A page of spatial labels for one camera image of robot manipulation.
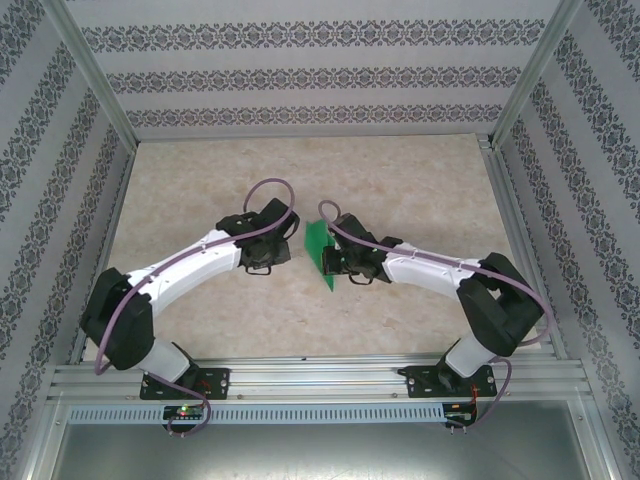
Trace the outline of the green paper sheet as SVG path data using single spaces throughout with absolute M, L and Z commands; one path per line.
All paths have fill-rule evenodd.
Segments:
M 323 267 L 323 252 L 326 247 L 338 249 L 334 237 L 329 232 L 328 224 L 324 220 L 307 222 L 305 224 L 304 248 L 329 290 L 333 292 L 335 289 L 334 276 L 325 274 Z

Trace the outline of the grey sheet metal panel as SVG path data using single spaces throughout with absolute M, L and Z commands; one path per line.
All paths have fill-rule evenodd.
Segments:
M 73 425 L 53 480 L 591 480 L 574 441 L 494 427 L 209 427 L 173 439 L 154 426 Z

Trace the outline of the long aluminium mounting rail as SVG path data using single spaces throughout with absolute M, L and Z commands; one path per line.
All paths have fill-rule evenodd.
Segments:
M 361 355 L 201 360 L 230 370 L 230 403 L 407 402 L 405 379 L 396 370 L 428 365 L 434 355 Z M 575 400 L 592 389 L 582 362 L 534 352 L 511 358 L 512 376 L 503 399 Z M 96 376 L 90 363 L 55 368 L 46 400 L 63 404 L 133 404 L 140 401 L 140 372 L 110 370 Z

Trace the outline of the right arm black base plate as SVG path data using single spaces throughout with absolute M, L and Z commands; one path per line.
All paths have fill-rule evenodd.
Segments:
M 476 395 L 480 398 L 492 398 L 497 395 L 497 386 L 493 369 L 482 366 L 469 378 L 454 380 L 448 388 L 439 379 L 438 371 L 432 365 L 413 365 L 396 370 L 406 382 L 410 398 L 462 398 Z

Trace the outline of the aluminium side rail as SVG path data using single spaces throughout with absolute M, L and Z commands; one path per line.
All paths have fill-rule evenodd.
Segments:
M 476 134 L 476 141 L 481 152 L 487 175 L 495 196 L 497 207 L 505 228 L 508 242 L 513 255 L 513 261 L 527 283 L 551 307 L 546 287 L 544 285 L 533 247 L 529 239 L 524 217 L 516 198 L 511 179 L 509 177 L 500 152 L 492 148 L 489 135 Z M 568 360 L 567 353 L 557 322 L 552 325 L 549 333 L 535 345 L 519 348 L 518 354 L 533 354 L 539 349 L 540 353 L 551 354 L 555 359 Z
M 119 183 L 117 185 L 115 196 L 113 197 L 113 203 L 109 212 L 109 216 L 107 218 L 106 229 L 103 232 L 103 236 L 101 237 L 101 244 L 100 244 L 100 249 L 98 251 L 99 256 L 97 257 L 97 263 L 95 264 L 94 269 L 89 278 L 90 282 L 88 284 L 88 290 L 86 291 L 86 294 L 84 296 L 83 303 L 79 311 L 78 320 L 81 320 L 82 314 L 85 312 L 85 309 L 88 305 L 88 302 L 90 300 L 91 294 L 93 292 L 93 289 L 96 285 L 96 282 L 98 280 L 100 273 L 108 265 L 111 249 L 112 249 L 115 235 L 116 235 L 118 222 L 119 222 L 122 208 L 124 205 L 126 191 L 130 182 L 130 177 L 131 177 L 133 165 L 134 165 L 138 150 L 139 148 L 136 147 L 131 153 L 127 155 L 126 163 L 121 172 L 121 176 L 119 178 Z M 66 365 L 76 365 L 82 361 L 83 352 L 85 350 L 85 344 L 86 344 L 86 334 L 81 329 L 80 323 L 77 323 L 76 329 L 74 331 L 74 335 L 71 341 L 71 346 L 68 351 L 68 356 L 65 361 Z

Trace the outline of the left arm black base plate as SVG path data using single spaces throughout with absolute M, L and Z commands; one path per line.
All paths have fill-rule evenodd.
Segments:
M 194 391 L 208 400 L 226 400 L 230 384 L 230 370 L 225 368 L 190 368 L 175 384 Z M 139 397 L 142 400 L 195 399 L 188 392 L 176 389 L 144 374 Z

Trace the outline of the aluminium frame post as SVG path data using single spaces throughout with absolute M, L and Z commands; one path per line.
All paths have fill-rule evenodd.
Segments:
M 525 102 L 583 2 L 584 0 L 559 1 L 490 135 L 493 149 L 499 148 L 506 141 Z
M 93 90 L 111 124 L 131 152 L 139 145 L 139 139 L 111 85 L 74 20 L 66 0 L 40 0 L 61 39 L 67 46 L 89 87 Z

